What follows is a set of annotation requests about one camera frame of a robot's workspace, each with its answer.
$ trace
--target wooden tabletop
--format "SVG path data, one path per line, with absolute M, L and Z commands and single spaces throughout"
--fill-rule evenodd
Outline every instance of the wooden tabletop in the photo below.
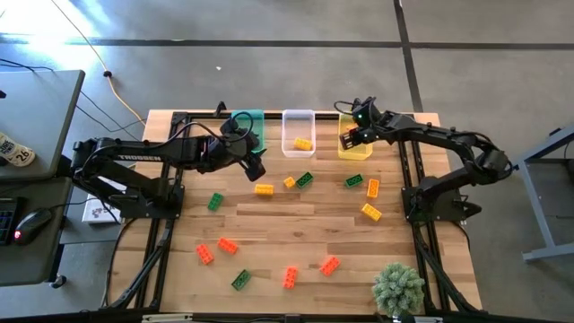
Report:
M 143 137 L 165 141 L 172 112 L 150 111 Z M 418 113 L 415 118 L 439 124 L 435 113 Z M 194 121 L 214 130 L 221 124 L 220 120 Z M 274 185 L 273 196 L 256 196 L 256 183 L 249 182 L 238 165 L 204 175 L 185 173 L 184 210 L 176 221 L 171 242 L 161 311 L 372 314 L 377 308 L 371 292 L 373 277 L 393 262 L 417 267 L 411 227 L 404 220 L 401 206 L 399 192 L 404 183 L 397 146 L 376 142 L 374 153 L 366 161 L 342 160 L 337 156 L 337 122 L 317 120 L 316 127 L 316 153 L 308 159 L 292 159 L 284 157 L 281 150 L 281 120 L 265 122 L 268 150 L 263 163 L 267 173 L 257 183 Z M 192 135 L 203 133 L 203 129 L 193 127 Z M 421 144 L 421 150 L 427 175 L 449 172 L 444 149 Z M 158 177 L 161 164 L 140 162 L 136 169 Z M 306 171 L 315 177 L 309 187 L 299 190 L 284 186 L 285 178 L 297 179 Z M 363 175 L 365 183 L 346 188 L 344 180 L 357 173 Z M 369 201 L 368 179 L 380 181 L 378 197 Z M 224 198 L 219 210 L 211 212 L 207 203 L 214 192 Z M 361 213 L 367 201 L 382 212 L 378 222 Z M 110 286 L 112 301 L 142 265 L 149 226 L 149 220 L 136 221 L 119 244 Z M 466 299 L 480 308 L 465 236 L 452 223 L 436 226 L 445 271 Z M 217 248 L 220 237 L 239 245 L 235 256 Z M 196 246 L 200 243 L 207 244 L 213 253 L 214 261 L 209 266 L 197 257 Z M 339 258 L 341 265 L 325 277 L 318 268 L 329 255 Z M 299 270 L 292 290 L 282 287 L 287 266 Z M 231 282 L 243 269 L 252 277 L 237 292 Z M 430 284 L 437 303 L 433 275 Z

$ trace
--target computer mouse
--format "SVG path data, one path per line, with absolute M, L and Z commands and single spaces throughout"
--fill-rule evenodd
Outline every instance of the computer mouse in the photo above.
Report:
M 14 231 L 14 242 L 27 245 L 36 238 L 38 233 L 52 220 L 52 212 L 47 208 L 39 208 L 24 216 Z

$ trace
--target clear plastic bin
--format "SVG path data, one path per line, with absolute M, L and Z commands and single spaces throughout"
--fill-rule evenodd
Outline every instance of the clear plastic bin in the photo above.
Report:
M 311 150 L 305 151 L 295 147 L 295 139 L 311 142 Z M 315 153 L 315 111 L 287 109 L 283 111 L 283 128 L 281 149 L 286 157 L 308 158 Z

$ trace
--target plastic container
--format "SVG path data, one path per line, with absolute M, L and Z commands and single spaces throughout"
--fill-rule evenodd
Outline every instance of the plastic container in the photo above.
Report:
M 235 110 L 231 113 L 231 117 L 235 117 L 240 112 L 247 112 L 253 118 L 253 128 L 251 132 L 257 135 L 259 139 L 259 146 L 255 147 L 251 152 L 258 153 L 265 149 L 265 113 L 261 109 L 249 109 L 249 110 Z M 245 114 L 237 116 L 235 119 L 239 127 L 249 129 L 251 120 Z
M 311 142 L 311 150 L 295 147 L 295 139 Z M 287 109 L 283 111 L 281 149 L 286 157 L 309 158 L 315 153 L 315 111 Z
M 339 141 L 338 136 L 349 132 L 349 129 L 356 126 L 357 124 L 352 121 L 351 116 L 344 114 L 339 115 L 339 131 L 337 132 L 337 152 L 339 158 L 363 161 L 373 154 L 373 144 L 360 144 L 351 149 L 343 150 L 343 146 L 341 145 L 341 141 Z

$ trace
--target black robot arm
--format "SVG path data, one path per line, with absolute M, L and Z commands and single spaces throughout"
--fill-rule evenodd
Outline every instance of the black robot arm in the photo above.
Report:
M 183 200 L 183 186 L 170 179 L 150 179 L 116 161 L 165 162 L 182 170 L 213 172 L 237 163 L 254 181 L 265 174 L 261 155 L 252 153 L 259 145 L 250 129 L 239 128 L 234 118 L 227 119 L 216 135 L 178 137 L 191 122 L 164 143 L 121 141 L 100 138 L 74 145 L 71 177 L 74 184 L 122 211 L 123 217 L 173 219 L 178 217 Z M 125 191 L 103 180 L 111 179 L 126 186 Z
M 449 149 L 460 157 L 463 167 L 440 178 L 426 177 L 417 188 L 405 192 L 409 198 L 405 211 L 409 221 L 464 220 L 480 212 L 481 208 L 460 199 L 458 189 L 465 185 L 486 185 L 505 179 L 511 172 L 507 155 L 485 135 L 435 127 L 431 123 L 421 124 L 405 114 L 385 111 L 380 113 L 374 105 L 375 98 L 365 101 L 355 100 L 351 115 L 357 127 L 340 135 L 343 149 L 359 144 L 370 144 L 385 140 L 390 144 L 396 141 L 417 141 Z M 474 155 L 473 148 L 482 152 Z M 447 217 L 437 217 L 435 208 L 445 205 L 442 213 Z

